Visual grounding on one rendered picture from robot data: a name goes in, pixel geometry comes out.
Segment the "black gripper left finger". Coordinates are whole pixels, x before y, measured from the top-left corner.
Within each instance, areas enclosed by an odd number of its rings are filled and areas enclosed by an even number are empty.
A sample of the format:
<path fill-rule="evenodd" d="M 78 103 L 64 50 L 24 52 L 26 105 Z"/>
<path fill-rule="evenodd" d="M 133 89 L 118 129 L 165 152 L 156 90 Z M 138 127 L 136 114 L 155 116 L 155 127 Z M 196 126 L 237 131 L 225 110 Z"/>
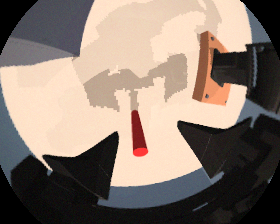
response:
<path fill-rule="evenodd" d="M 119 143 L 119 135 L 117 132 L 112 132 L 108 137 L 104 137 L 104 140 L 99 141 L 99 144 L 93 145 L 88 148 L 88 151 L 76 157 L 52 156 L 43 153 L 42 159 L 52 171 L 71 177 L 84 186 L 84 189 L 88 189 L 88 192 L 100 197 L 100 200 L 108 201 Z"/>

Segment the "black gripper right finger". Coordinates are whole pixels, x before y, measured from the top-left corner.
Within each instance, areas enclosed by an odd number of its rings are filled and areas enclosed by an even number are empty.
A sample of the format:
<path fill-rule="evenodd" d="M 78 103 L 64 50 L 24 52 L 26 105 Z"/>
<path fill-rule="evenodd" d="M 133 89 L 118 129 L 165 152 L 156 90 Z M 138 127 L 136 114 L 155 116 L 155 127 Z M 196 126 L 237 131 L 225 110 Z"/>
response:
<path fill-rule="evenodd" d="M 181 120 L 177 120 L 176 127 L 203 165 L 204 171 L 207 171 L 209 179 L 213 179 L 221 173 L 221 167 L 228 161 L 237 139 L 240 140 L 240 135 L 246 132 L 250 123 L 253 123 L 253 116 L 226 129 Z"/>

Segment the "red peg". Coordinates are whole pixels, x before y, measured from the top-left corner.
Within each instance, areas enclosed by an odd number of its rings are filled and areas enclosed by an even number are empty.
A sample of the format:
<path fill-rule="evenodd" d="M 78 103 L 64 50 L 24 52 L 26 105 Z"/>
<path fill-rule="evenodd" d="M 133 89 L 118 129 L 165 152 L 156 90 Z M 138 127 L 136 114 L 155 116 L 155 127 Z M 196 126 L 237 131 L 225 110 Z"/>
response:
<path fill-rule="evenodd" d="M 147 141 L 145 141 L 143 127 L 141 127 L 141 121 L 137 111 L 131 112 L 131 125 L 133 156 L 147 156 L 149 152 Z"/>

